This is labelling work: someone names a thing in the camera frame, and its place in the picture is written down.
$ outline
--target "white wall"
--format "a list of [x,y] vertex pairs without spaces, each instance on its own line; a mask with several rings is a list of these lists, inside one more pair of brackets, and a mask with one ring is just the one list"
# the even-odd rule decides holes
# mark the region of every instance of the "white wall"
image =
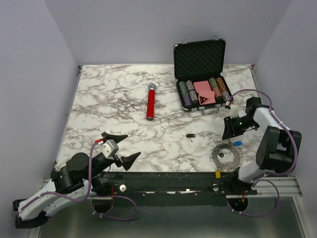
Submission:
[[293,0],[262,52],[255,73],[276,114],[302,133],[293,174],[317,235],[317,1]]
[[80,64],[173,63],[173,45],[227,40],[225,63],[255,63],[290,0],[46,0]]
[[0,1],[0,237],[54,164],[78,67],[43,0]]

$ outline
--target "case handle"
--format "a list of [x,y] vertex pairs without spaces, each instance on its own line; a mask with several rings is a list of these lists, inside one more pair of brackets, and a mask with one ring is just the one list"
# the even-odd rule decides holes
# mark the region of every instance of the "case handle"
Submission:
[[209,111],[209,112],[205,112],[205,109],[202,109],[202,114],[203,114],[203,115],[208,115],[208,114],[218,113],[218,112],[219,112],[219,109],[220,109],[220,105],[217,105],[216,107],[217,107],[216,110],[212,110],[212,111]]

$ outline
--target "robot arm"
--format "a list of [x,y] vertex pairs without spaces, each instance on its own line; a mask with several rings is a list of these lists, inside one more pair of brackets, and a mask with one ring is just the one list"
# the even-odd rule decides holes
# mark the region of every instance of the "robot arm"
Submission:
[[[242,135],[248,129],[259,127],[264,131],[256,160],[239,169],[239,180],[251,182],[252,178],[259,174],[282,173],[290,169],[294,160],[294,148],[287,133],[271,116],[274,111],[270,113],[269,106],[262,105],[260,98],[251,97],[247,100],[246,113],[244,117],[233,113],[230,117],[226,117],[222,136],[222,139],[226,140]],[[293,130],[290,130],[290,133],[299,151],[302,135]]]
[[[128,136],[109,135],[105,132],[102,136],[103,138],[100,140],[102,144],[99,144],[101,153],[92,158],[92,187],[89,196],[110,195],[108,193],[110,185],[103,170],[116,164],[118,167],[123,166],[127,171],[141,154],[139,152],[129,157],[119,158],[116,155],[119,150],[117,143]],[[55,194],[43,195],[46,192],[57,192],[72,199],[85,198],[89,188],[88,167],[89,156],[85,153],[77,153],[66,162],[66,166],[62,167],[60,171],[52,171],[50,181],[40,191],[29,199],[15,200],[13,209],[18,212],[15,219],[16,228],[29,229],[40,226],[57,211],[72,204],[71,200]]]

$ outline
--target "silver metal plate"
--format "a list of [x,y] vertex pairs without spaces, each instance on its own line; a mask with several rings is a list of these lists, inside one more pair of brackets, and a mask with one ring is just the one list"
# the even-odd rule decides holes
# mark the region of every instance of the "silver metal plate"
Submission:
[[[222,149],[228,149],[232,152],[234,156],[233,162],[227,163],[227,164],[223,164],[222,162],[220,162],[217,151],[220,152]],[[217,145],[212,150],[212,155],[211,155],[211,159],[216,164],[217,169],[221,171],[226,171],[226,172],[234,171],[236,168],[238,168],[240,165],[241,157],[242,157],[242,154],[238,152],[236,147],[233,144],[227,144],[227,143]]]

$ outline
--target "marble surface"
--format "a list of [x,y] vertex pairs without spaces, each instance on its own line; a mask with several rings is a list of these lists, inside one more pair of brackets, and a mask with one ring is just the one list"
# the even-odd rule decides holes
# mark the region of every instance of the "marble surface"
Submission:
[[[227,65],[223,76],[232,93],[255,89],[248,65]],[[155,83],[155,119],[146,120],[147,86]],[[218,114],[184,112],[176,91],[173,65],[85,65],[79,80],[67,129],[55,168],[59,170],[74,154],[89,154],[100,134],[128,134],[118,144],[118,155],[142,152],[130,172],[213,172],[211,151],[221,142],[223,118],[229,110]],[[246,100],[254,92],[235,96],[240,116],[245,115]],[[193,142],[186,133],[196,134]],[[255,159],[263,132],[249,131],[231,141],[241,140],[241,165]],[[111,171],[124,171],[115,165]]]

